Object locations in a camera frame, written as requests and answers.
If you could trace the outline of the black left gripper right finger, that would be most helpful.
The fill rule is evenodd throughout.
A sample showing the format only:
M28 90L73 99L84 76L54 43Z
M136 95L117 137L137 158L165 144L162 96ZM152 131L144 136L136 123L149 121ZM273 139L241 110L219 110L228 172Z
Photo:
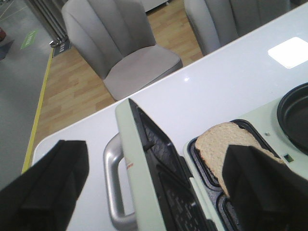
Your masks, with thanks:
M230 145L222 176L245 231L306 231L308 181L253 146Z

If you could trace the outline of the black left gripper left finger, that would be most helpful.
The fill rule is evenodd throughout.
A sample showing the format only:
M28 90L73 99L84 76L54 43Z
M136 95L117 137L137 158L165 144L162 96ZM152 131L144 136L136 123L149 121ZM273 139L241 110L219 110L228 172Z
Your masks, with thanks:
M0 192L2 231L65 231L89 174L85 141L59 140Z

